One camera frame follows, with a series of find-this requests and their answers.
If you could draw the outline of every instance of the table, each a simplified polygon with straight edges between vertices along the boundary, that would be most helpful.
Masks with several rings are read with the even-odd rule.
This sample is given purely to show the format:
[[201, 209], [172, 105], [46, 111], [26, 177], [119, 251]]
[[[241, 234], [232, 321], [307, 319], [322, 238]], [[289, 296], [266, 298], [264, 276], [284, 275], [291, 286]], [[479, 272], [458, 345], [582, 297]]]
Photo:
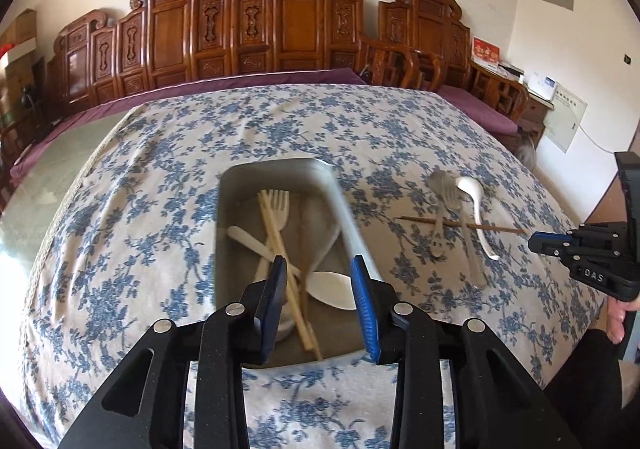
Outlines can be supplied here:
[[[437, 319], [481, 317], [540, 384], [602, 304], [515, 235], [489, 235], [502, 257], [484, 258], [490, 286], [478, 291], [466, 280], [459, 231], [449, 229], [449, 252], [435, 260], [430, 228], [395, 219], [435, 213], [426, 178], [441, 168], [482, 181], [489, 221], [554, 232], [571, 226], [504, 147], [434, 94], [291, 85], [170, 98], [140, 106], [110, 132], [40, 249], [20, 338], [20, 409], [32, 429], [59, 440], [159, 317], [184, 324], [213, 311], [218, 177], [240, 162], [287, 156], [334, 164], [380, 273], [402, 299]], [[245, 371], [252, 445], [378, 447], [389, 435], [394, 379], [393, 367], [375, 367], [362, 353]], [[192, 403], [190, 388], [187, 447]]]

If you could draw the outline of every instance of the metal tray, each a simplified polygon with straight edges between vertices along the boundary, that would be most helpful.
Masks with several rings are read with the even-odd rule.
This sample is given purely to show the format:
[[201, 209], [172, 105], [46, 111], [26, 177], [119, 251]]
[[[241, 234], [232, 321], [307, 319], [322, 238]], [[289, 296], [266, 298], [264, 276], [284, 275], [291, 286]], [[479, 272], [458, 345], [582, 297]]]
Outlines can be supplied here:
[[[356, 254], [363, 255], [372, 278], [379, 279], [375, 264], [358, 226], [334, 178], [332, 167], [313, 158], [287, 158], [240, 164], [220, 177], [216, 221], [214, 288], [216, 308], [240, 299], [244, 287], [254, 280], [259, 256], [226, 235], [238, 225], [263, 243], [266, 231], [256, 194], [262, 189], [290, 191], [289, 220], [282, 239], [291, 262], [300, 267], [302, 254], [313, 259], [316, 250], [340, 225], [340, 236], [317, 270], [349, 275]], [[308, 317], [324, 357], [335, 357], [362, 349], [362, 336], [355, 311], [339, 310], [308, 299]], [[267, 366], [287, 366], [312, 361], [302, 349], [294, 329], [276, 344]]]

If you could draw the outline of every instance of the wooden chopstick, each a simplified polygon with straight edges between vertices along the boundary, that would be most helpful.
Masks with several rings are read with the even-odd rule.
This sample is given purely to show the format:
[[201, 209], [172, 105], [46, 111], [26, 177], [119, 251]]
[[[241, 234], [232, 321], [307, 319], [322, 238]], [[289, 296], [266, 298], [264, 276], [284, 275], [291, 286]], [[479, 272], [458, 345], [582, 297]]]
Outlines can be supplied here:
[[[434, 224], [436, 222], [435, 218], [421, 218], [418, 216], [401, 216], [398, 220], [407, 220], [409, 222], [418, 222], [422, 224]], [[444, 220], [442, 222], [447, 227], [462, 227], [460, 222], [452, 222], [451, 220]], [[482, 229], [483, 231], [497, 231], [499, 233], [514, 233], [514, 234], [527, 234], [524, 229], [513, 229], [511, 227], [499, 227], [498, 225], [478, 225], [478, 224], [467, 224], [467, 227], [470, 229]]]
[[310, 264], [309, 257], [309, 235], [306, 230], [306, 214], [308, 212], [308, 205], [305, 205], [305, 196], [300, 195], [298, 205], [298, 239], [300, 241], [300, 312], [303, 319], [306, 321], [309, 327], [310, 334], [315, 337], [314, 332], [309, 323], [309, 294], [306, 291], [306, 280], [308, 280], [308, 271]]
[[296, 283], [295, 277], [289, 269], [289, 258], [287, 257], [287, 251], [284, 248], [284, 243], [282, 241], [282, 237], [280, 236], [280, 232], [276, 227], [276, 220], [269, 203], [267, 191], [262, 190], [258, 193], [258, 203], [260, 204], [262, 220], [264, 221], [265, 229], [267, 229], [267, 236], [271, 242], [273, 253], [276, 255], [281, 255], [284, 257], [284, 259], [287, 260], [287, 301], [289, 302], [289, 307], [291, 308], [291, 315], [296, 322], [296, 327], [298, 328], [298, 334], [300, 335], [302, 346], [306, 352], [313, 350], [316, 356], [318, 356], [318, 354], [320, 354], [318, 341], [315, 340], [315, 336], [312, 336], [309, 333], [306, 322], [302, 317], [302, 313], [300, 312], [300, 305], [298, 304], [298, 285]]

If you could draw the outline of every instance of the white ceramic spoon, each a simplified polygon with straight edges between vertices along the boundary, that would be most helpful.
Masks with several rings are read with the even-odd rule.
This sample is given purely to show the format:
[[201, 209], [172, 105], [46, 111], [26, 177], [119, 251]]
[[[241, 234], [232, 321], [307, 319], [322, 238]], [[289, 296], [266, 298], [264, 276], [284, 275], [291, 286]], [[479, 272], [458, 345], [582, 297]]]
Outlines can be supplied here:
[[[474, 201], [474, 220], [477, 225], [482, 225], [482, 219], [480, 217], [480, 203], [484, 196], [482, 184], [470, 176], [460, 176], [456, 179], [456, 185], [458, 189], [467, 193]], [[491, 245], [489, 245], [489, 242], [486, 240], [484, 231], [482, 229], [476, 229], [476, 233], [478, 233], [478, 239], [480, 240], [484, 254], [491, 259], [500, 259], [500, 255], [494, 252], [494, 249], [491, 248]]]
[[[273, 251], [244, 229], [232, 225], [227, 228], [226, 234], [269, 262], [273, 261], [275, 257]], [[300, 278], [298, 267], [290, 264], [289, 268], [295, 277]], [[356, 310], [351, 291], [351, 278], [348, 275], [337, 272], [313, 272], [306, 280], [306, 290], [312, 298], [324, 304], [343, 310]]]

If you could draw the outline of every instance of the human hand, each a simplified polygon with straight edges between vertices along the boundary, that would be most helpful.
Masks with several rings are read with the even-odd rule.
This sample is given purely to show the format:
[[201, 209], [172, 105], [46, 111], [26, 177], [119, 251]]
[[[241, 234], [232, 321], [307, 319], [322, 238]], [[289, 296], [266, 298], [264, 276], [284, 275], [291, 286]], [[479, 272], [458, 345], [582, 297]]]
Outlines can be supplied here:
[[607, 302], [607, 337], [613, 344], [620, 344], [625, 338], [625, 327], [622, 321], [625, 320], [626, 312], [640, 311], [640, 295], [635, 301], [628, 303], [610, 297]]

